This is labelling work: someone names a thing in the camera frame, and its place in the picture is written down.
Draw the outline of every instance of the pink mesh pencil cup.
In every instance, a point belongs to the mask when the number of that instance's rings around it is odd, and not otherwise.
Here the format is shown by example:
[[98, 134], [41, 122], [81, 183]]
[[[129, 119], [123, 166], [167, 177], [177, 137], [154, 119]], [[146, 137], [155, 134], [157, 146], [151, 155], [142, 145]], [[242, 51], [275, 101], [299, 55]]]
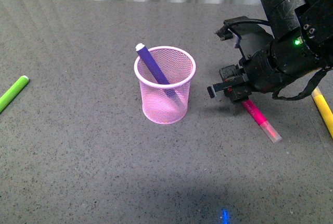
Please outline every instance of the pink mesh pencil cup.
[[181, 120], [187, 112], [190, 81], [196, 72], [194, 59], [186, 51], [170, 46], [149, 49], [169, 84], [159, 84], [138, 56], [134, 72], [140, 82], [145, 116], [158, 124]]

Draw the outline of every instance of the gray countertop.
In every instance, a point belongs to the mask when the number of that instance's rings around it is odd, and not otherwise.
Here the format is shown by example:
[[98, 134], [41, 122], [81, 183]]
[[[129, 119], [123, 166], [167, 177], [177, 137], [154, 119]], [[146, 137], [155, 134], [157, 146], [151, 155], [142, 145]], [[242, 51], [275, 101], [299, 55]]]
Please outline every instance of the gray countertop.
[[[1, 94], [31, 81], [0, 114], [1, 223], [330, 223], [332, 139], [311, 98], [251, 99], [283, 140], [206, 87], [240, 52], [213, 31], [265, 18], [236, 5], [0, 0]], [[189, 52], [186, 116], [142, 112], [135, 45]], [[295, 95], [308, 77], [292, 84]], [[320, 83], [333, 105], [333, 73]]]

